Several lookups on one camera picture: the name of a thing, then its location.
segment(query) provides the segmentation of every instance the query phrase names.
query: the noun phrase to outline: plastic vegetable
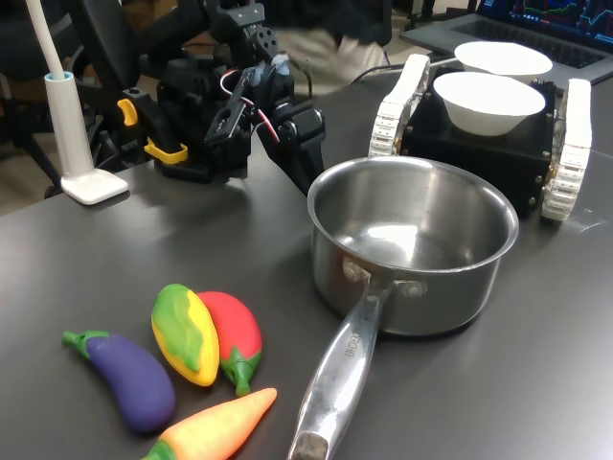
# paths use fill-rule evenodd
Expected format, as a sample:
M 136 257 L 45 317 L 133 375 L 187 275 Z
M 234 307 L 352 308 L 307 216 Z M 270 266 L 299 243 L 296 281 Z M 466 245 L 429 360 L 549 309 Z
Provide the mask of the plastic vegetable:
M 221 368 L 237 387 L 237 396 L 249 394 L 249 380 L 261 357 L 261 332 L 239 299 L 223 292 L 198 294 L 213 318 L 219 338 Z
M 66 332 L 61 341 L 77 348 L 100 371 L 131 429 L 147 433 L 169 422 L 176 401 L 174 389 L 169 375 L 149 352 L 104 331 Z
M 143 460 L 226 460 L 277 398 L 267 388 L 198 412 L 168 428 Z
M 217 332 L 197 295 L 181 285 L 164 287 L 155 301 L 151 326 L 162 354 L 179 374 L 201 386 L 215 381 Z

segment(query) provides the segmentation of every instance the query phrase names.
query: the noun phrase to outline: screw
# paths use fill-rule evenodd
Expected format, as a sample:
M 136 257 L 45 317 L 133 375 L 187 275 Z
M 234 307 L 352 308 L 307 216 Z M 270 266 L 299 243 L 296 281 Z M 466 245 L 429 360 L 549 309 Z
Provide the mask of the screw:
M 407 281 L 402 286 L 402 293 L 411 299 L 422 297 L 425 293 L 423 284 L 419 281 Z

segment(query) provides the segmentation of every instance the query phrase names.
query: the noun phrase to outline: toy red pepper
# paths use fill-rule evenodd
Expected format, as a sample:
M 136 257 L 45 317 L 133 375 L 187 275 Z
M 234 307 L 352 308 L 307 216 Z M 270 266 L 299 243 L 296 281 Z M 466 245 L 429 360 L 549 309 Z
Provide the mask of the toy red pepper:
M 219 340 L 219 363 L 225 375 L 237 386 L 237 396 L 248 395 L 249 380 L 261 357 L 261 332 L 239 299 L 223 292 L 198 294 L 211 314 Z

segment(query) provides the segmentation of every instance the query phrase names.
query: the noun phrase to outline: laptop screen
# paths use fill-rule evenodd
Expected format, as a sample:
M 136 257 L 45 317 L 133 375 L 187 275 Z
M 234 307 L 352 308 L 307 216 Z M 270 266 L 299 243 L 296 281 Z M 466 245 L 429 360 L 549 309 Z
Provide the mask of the laptop screen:
M 613 51 L 613 0 L 483 0 L 480 13 Z

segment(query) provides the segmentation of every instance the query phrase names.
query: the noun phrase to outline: saucepan rim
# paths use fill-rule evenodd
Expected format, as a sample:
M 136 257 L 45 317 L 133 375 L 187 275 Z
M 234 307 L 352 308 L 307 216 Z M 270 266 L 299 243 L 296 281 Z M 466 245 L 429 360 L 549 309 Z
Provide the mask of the saucepan rim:
M 334 178 L 339 175 L 341 172 L 349 169 L 355 168 L 355 165 L 359 165 L 361 163 L 366 162 L 390 162 L 390 163 L 403 163 L 403 164 L 411 164 L 413 166 L 421 167 L 421 168 L 438 168 L 440 170 L 449 171 L 451 173 L 459 174 L 463 177 L 466 177 L 472 181 L 474 181 L 477 185 L 483 186 L 484 188 L 490 191 L 490 194 L 498 199 L 507 210 L 507 221 L 510 223 L 509 225 L 509 234 L 507 236 L 507 240 L 502 245 L 495 254 L 489 256 L 486 259 L 483 259 L 480 262 L 471 265 L 458 266 L 455 268 L 445 268 L 445 269 L 426 269 L 426 268 L 407 268 L 401 265 L 395 264 L 385 264 L 381 262 L 371 261 L 363 255 L 353 251 L 348 248 L 345 244 L 337 240 L 333 237 L 322 225 L 322 223 L 317 218 L 317 214 L 315 212 L 315 199 L 317 195 L 320 193 L 321 189 L 330 181 L 334 180 Z M 491 185 L 486 180 L 482 179 L 478 175 L 473 174 L 472 172 L 468 172 L 461 168 L 456 168 L 455 166 L 447 165 L 446 163 L 441 163 L 439 161 L 433 160 L 425 160 L 423 158 L 414 158 L 407 156 L 379 156 L 379 157 L 371 157 L 371 158 L 358 158 L 356 160 L 346 161 L 344 163 L 340 163 L 320 174 L 308 189 L 308 195 L 306 197 L 306 205 L 308 208 L 308 213 L 310 214 L 310 218 L 317 227 L 317 229 L 324 234 L 324 236 L 331 241 L 334 245 L 341 248 L 343 251 L 348 252 L 352 256 L 354 256 L 358 260 L 366 261 L 369 264 L 374 264 L 377 266 L 381 266 L 384 268 L 389 268 L 392 270 L 404 271 L 407 273 L 458 273 L 462 271 L 474 270 L 475 268 L 479 268 L 480 266 L 491 264 L 492 262 L 500 259 L 515 243 L 517 240 L 517 235 L 519 234 L 519 219 L 517 217 L 517 213 L 515 209 L 512 207 L 509 200 L 493 185 Z

